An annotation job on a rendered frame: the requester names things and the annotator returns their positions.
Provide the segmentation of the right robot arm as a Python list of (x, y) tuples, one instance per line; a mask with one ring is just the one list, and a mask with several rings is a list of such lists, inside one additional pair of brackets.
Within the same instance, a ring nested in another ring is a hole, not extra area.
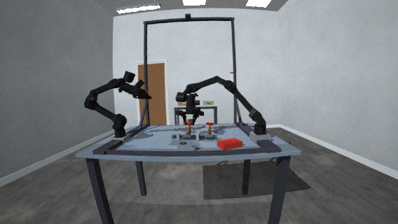
[[(133, 82), (135, 75), (136, 74), (134, 74), (134, 73), (125, 71), (125, 75), (123, 78), (119, 78), (119, 79), (114, 78), (111, 81), (109, 81), (106, 85), (103, 85), (94, 90), (91, 90), (90, 94), (85, 99), (84, 106), (87, 109), (95, 110), (98, 113), (101, 113), (102, 115), (106, 116), (107, 118), (109, 118), (113, 121), (114, 125), (112, 127), (115, 132), (114, 138), (123, 138), (124, 136), (126, 136), (124, 127), (127, 122), (127, 119), (124, 115), (121, 115), (120, 113), (114, 114), (114, 113), (106, 110), (105, 108), (101, 107), (97, 103), (97, 96), (100, 93), (103, 93), (107, 90), (114, 89), (114, 88), (119, 88), (118, 89), (119, 92), (122, 92), (122, 91), (128, 92), (128, 88), (131, 86), (128, 83)], [(144, 84), (144, 82), (140, 79), (135, 85), (133, 85), (133, 87), (140, 88), (143, 84)]]

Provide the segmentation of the red rectangular block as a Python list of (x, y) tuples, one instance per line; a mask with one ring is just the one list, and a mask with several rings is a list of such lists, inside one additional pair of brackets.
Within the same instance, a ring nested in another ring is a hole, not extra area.
[(239, 148), (239, 147), (242, 147), (242, 141), (240, 141), (236, 138), (224, 139), (224, 140), (217, 141), (217, 146), (220, 147), (222, 150)]

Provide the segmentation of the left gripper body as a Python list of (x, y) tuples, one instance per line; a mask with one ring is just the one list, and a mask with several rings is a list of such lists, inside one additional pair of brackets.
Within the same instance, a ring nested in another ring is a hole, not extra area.
[[(178, 116), (186, 116), (186, 114), (190, 114), (190, 113), (188, 113), (187, 112), (187, 108), (188, 108), (188, 105), (191, 105), (191, 106), (193, 106), (193, 105), (195, 105), (195, 103), (186, 103), (186, 111), (178, 111), (178, 110), (176, 110), (176, 115), (178, 115)], [(203, 116), (204, 115), (204, 112), (203, 111), (200, 111), (199, 113), (197, 113), (197, 115), (196, 114), (194, 114), (195, 116)]]

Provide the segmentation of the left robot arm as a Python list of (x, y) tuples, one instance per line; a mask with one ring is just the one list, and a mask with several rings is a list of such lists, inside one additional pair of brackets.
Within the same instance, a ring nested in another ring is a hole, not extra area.
[[(249, 117), (256, 122), (254, 126), (254, 133), (256, 135), (266, 134), (266, 121), (263, 119), (260, 112), (258, 112), (250, 103), (240, 94), (236, 86), (231, 80), (224, 80), (219, 76), (209, 78), (207, 80), (201, 81), (199, 83), (192, 83), (186, 86), (184, 92), (178, 92), (176, 96), (177, 102), (195, 103), (195, 97), (198, 95), (194, 92), (198, 91), (200, 88), (206, 87), (208, 85), (218, 82), (223, 85), (229, 92), (235, 95), (235, 97), (242, 103), (242, 105), (249, 111)], [(191, 94), (194, 93), (194, 94)], [(187, 95), (190, 94), (190, 95)], [(195, 105), (188, 105), (187, 112), (190, 114), (196, 114), (200, 112), (200, 107), (195, 107)]]

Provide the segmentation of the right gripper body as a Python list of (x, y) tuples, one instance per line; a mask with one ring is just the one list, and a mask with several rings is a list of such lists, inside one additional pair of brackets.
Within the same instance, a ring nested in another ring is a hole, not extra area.
[[(131, 86), (128, 88), (128, 94), (131, 94), (131, 95), (136, 99), (137, 96), (138, 96), (139, 93), (140, 93), (140, 90), (143, 90), (143, 89), (134, 88), (133, 85), (131, 85)], [(143, 93), (144, 93), (144, 90), (143, 90)]]

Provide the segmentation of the grey metal frame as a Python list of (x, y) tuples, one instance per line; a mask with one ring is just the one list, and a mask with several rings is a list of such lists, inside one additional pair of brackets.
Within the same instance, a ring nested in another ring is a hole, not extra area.
[[(169, 23), (169, 22), (192, 22), (192, 21), (231, 21), (231, 32), (232, 32), (232, 46), (233, 46), (233, 83), (237, 87), (237, 80), (236, 80), (236, 57), (235, 57), (235, 29), (234, 29), (234, 17), (192, 17), (190, 20), (186, 20), (186, 18), (174, 18), (174, 19), (164, 19), (164, 20), (150, 20), (144, 21), (144, 89), (148, 94), (148, 76), (147, 76), (147, 25), (152, 24), (160, 24), (160, 23)], [(146, 112), (146, 123), (150, 125), (149, 119), (149, 100), (145, 99), (144, 108), (142, 111), (142, 116), (139, 122), (138, 129), (142, 128), (142, 123), (144, 120), (144, 114)], [(238, 113), (238, 120), (240, 123), (240, 127), (242, 125), (242, 118), (240, 115), (240, 109), (238, 106), (237, 98), (234, 95), (234, 124), (237, 122), (237, 113)]]

